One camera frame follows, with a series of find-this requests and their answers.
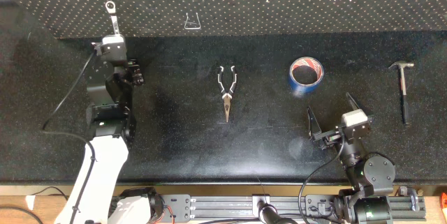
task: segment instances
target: black table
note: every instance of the black table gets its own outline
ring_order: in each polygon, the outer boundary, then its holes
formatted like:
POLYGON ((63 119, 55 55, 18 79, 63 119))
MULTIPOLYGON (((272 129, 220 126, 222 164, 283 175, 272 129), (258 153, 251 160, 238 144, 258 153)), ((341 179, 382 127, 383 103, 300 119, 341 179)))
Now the black table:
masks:
MULTIPOLYGON (((55 40, 17 36, 0 76, 0 182, 72 184, 84 145, 38 132, 100 38, 55 40)), ((375 121, 364 139, 397 166, 398 184, 444 184, 447 33, 325 33, 283 36, 127 38, 146 84, 134 91, 135 142, 121 184, 299 184, 335 150, 308 140, 311 105, 323 131, 351 110, 350 92, 375 121), (292 96, 291 63, 318 59, 325 76, 317 90, 292 96), (397 60, 406 69, 412 125, 402 125, 397 60), (230 121, 217 86, 217 68, 235 65, 238 87, 230 121)), ((223 74, 229 86, 229 72, 223 74)), ((49 130, 87 136, 89 98, 83 80, 49 130)), ((316 184, 347 184, 339 164, 319 172, 316 184)))

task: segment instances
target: blue tape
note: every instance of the blue tape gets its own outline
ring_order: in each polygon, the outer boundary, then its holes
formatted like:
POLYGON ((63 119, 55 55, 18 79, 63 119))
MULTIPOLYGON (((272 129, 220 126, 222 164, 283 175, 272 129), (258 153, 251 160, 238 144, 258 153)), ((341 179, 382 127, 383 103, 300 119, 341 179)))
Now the blue tape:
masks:
POLYGON ((315 58, 311 58, 311 57, 301 57, 299 59, 296 59, 293 64, 291 65, 291 68, 288 72, 288 82, 291 84, 292 86, 292 90, 294 91, 295 94, 300 95, 300 94, 306 94, 309 93, 313 90, 315 90, 315 88, 317 88, 317 86, 320 84, 321 80, 323 79, 324 76, 324 70, 323 70, 323 66, 320 64, 320 62, 318 60, 316 60, 315 58), (293 76, 293 70, 295 70, 296 68, 299 68, 301 66, 309 66, 310 68, 312 68, 315 73, 316 73, 316 81, 312 84, 300 84, 295 77, 293 76))

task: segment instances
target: pliers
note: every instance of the pliers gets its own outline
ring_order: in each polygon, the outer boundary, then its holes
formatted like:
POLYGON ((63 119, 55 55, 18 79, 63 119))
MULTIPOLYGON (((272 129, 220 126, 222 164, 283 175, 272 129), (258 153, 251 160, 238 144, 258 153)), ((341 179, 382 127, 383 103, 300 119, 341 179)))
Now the pliers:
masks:
POLYGON ((217 82, 219 83, 219 88, 222 93, 223 106, 225 108, 225 118, 226 118, 226 122, 228 123, 228 117, 230 115, 230 106, 231 106, 230 102, 231 102, 231 99, 233 98, 233 94, 235 93, 237 74, 235 71, 235 67, 231 66, 231 72, 233 73, 233 83, 231 84, 231 87, 228 90, 228 92, 226 92, 224 85, 222 84, 223 71, 224 71, 224 67, 220 66, 219 72, 217 73, 217 82))

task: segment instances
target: pliers handle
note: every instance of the pliers handle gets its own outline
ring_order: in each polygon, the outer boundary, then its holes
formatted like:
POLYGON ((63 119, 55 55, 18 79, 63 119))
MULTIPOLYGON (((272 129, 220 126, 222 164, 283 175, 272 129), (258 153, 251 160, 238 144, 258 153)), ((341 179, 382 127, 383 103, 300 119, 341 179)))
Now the pliers handle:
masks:
POLYGON ((231 66, 231 72, 233 73, 233 83, 231 83, 231 87, 228 90, 228 92, 225 90, 224 85, 222 84, 222 73, 224 71, 224 67, 219 67, 219 72, 217 73, 217 82, 219 83, 219 88, 222 93, 222 98, 225 96, 229 96, 230 98, 233 98, 233 94, 236 90, 236 82, 237 82, 237 74, 234 66, 231 66))

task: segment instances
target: claw hammer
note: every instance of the claw hammer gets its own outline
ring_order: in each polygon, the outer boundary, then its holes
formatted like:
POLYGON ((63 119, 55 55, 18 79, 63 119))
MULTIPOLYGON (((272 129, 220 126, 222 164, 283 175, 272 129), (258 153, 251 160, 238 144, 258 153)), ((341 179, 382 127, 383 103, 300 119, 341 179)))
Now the claw hammer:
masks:
POLYGON ((393 63, 389 68, 392 68, 393 66, 399 67, 400 71, 400 87, 402 88, 402 118, 404 120, 404 125, 409 126, 410 125, 410 111, 408 102, 406 101, 406 87, 405 87, 405 75, 404 75, 404 68, 405 67, 414 67, 414 63, 407 63, 405 61, 397 61, 393 63))

